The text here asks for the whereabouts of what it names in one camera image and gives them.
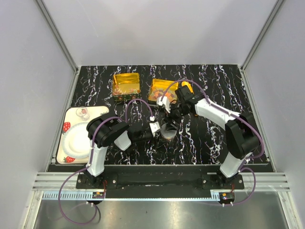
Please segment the glass cup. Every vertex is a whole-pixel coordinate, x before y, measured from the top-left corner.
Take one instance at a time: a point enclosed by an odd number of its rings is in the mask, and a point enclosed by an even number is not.
[[[88,110],[86,107],[82,106],[82,107],[79,107],[77,110],[76,110],[76,115],[81,118],[83,121],[88,121],[89,118],[90,118],[90,115],[88,113]]]

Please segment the floor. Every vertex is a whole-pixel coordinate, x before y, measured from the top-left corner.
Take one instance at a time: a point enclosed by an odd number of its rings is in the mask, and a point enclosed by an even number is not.
[[[237,200],[246,197],[237,193]],[[62,201],[63,211],[78,222],[94,215],[89,206],[71,210],[79,201]],[[35,229],[288,229],[277,193],[254,193],[239,206],[208,206],[200,202],[104,201],[92,224],[77,226],[61,218],[56,200],[43,200]]]
[[[214,102],[236,112],[252,112],[244,83],[237,65],[133,65],[83,66],[76,84],[71,106],[105,105],[118,116],[123,116],[126,102],[112,98],[112,77],[118,73],[139,73],[141,96],[147,100],[152,79],[191,79],[205,89]],[[164,113],[154,110],[160,122]],[[128,123],[138,130],[148,127],[149,112],[141,103],[132,104]],[[179,134],[164,145],[145,142],[136,144],[136,153],[126,155],[110,147],[106,165],[191,165],[222,163],[228,151],[224,130],[203,117],[187,115]],[[266,164],[266,156],[250,161]]]

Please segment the marble pattern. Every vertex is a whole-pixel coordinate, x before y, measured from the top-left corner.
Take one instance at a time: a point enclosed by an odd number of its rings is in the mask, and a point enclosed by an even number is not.
[[[237,65],[130,65],[83,66],[74,91],[71,106],[105,105],[123,117],[127,102],[115,103],[112,98],[112,76],[118,73],[139,73],[142,99],[147,100],[152,79],[190,79],[197,82],[214,102],[236,112],[252,112]],[[149,111],[142,103],[129,108],[128,123],[140,130],[148,127]],[[154,109],[163,123],[164,113]],[[136,152],[126,155],[116,146],[108,150],[108,165],[180,165],[219,164],[228,153],[224,130],[203,117],[185,116],[179,134],[171,142],[136,144]],[[265,164],[266,156],[250,163]]]

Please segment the strawberry placemat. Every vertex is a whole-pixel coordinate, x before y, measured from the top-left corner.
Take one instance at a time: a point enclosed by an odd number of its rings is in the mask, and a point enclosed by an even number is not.
[[[79,114],[79,110],[83,110],[83,112],[86,112],[85,117],[77,115]],[[57,156],[56,161],[59,164],[66,165],[66,164],[85,164],[88,162],[89,157],[85,158],[73,158],[65,154],[62,148],[62,142],[63,137],[65,133],[74,125],[82,122],[90,122],[92,119],[108,113],[109,109],[106,106],[87,106],[87,107],[72,107],[66,111],[64,123],[62,125],[62,131],[61,131],[61,139],[59,142],[58,150],[57,150]]]

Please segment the gray floor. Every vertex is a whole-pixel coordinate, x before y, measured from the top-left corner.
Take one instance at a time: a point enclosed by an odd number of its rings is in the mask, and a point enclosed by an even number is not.
[[[238,199],[246,197],[236,194]],[[82,201],[62,201],[63,210]],[[119,202],[104,201],[98,205],[97,217],[88,226],[77,226],[61,216],[55,200],[43,200],[38,213],[36,229],[287,229],[287,223],[276,193],[255,193],[248,202],[234,207],[208,206],[199,202]],[[78,222],[89,220],[94,210],[82,206],[67,215]]]

